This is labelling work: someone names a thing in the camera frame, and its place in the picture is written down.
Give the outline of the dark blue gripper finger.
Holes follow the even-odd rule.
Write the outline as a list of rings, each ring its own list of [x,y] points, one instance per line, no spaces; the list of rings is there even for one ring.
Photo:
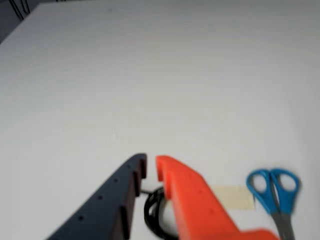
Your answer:
[[[128,240],[135,199],[146,176],[147,155],[131,156],[49,239]]]

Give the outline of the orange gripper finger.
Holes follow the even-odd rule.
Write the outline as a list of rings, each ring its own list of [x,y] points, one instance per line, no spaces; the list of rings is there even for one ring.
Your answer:
[[[181,240],[275,240],[266,229],[241,231],[225,211],[205,179],[195,170],[168,156],[155,158],[165,198],[173,205]]]

